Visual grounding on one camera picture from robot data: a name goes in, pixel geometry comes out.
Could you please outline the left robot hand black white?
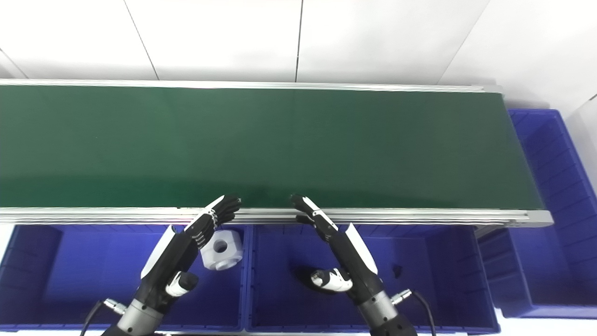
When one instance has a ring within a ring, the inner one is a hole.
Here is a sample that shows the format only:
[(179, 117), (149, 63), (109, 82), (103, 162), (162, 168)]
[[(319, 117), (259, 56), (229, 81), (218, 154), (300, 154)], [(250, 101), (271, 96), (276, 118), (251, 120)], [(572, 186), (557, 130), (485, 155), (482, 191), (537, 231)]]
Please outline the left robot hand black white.
[(236, 194), (220, 196), (203, 208), (186, 227), (167, 227), (143, 270), (133, 304), (166, 314), (183, 295), (192, 291), (198, 276), (190, 268), (200, 250), (213, 238), (220, 225), (232, 221), (241, 208)]

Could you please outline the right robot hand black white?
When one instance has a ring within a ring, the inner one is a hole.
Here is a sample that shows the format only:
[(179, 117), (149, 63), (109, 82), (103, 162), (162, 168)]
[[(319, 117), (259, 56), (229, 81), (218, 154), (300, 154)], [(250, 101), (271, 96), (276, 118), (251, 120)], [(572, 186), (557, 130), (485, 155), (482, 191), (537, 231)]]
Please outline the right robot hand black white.
[(300, 266), (298, 278), (315, 291), (326, 294), (345, 292), (356, 306), (365, 302), (380, 303), (384, 285), (375, 261), (354, 224), (338, 226), (307, 196), (293, 194), (290, 200), (301, 212), (296, 215), (296, 221), (313, 227), (339, 264), (329, 269)]

